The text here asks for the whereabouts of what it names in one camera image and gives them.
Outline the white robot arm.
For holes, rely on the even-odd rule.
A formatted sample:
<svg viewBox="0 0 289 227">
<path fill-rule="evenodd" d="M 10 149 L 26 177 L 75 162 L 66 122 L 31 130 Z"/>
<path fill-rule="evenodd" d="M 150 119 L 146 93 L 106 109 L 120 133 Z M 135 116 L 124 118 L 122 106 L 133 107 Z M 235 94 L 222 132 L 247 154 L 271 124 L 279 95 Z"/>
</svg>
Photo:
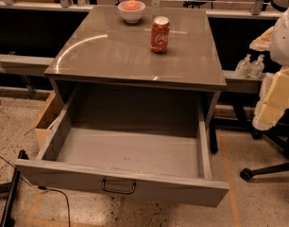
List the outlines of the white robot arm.
<svg viewBox="0 0 289 227">
<path fill-rule="evenodd" d="M 271 61 L 280 69 L 266 73 L 260 89 L 252 125 L 260 131 L 268 131 L 289 109 L 289 7 L 276 24 L 266 30 L 249 46 L 257 51 L 269 51 Z"/>
</svg>

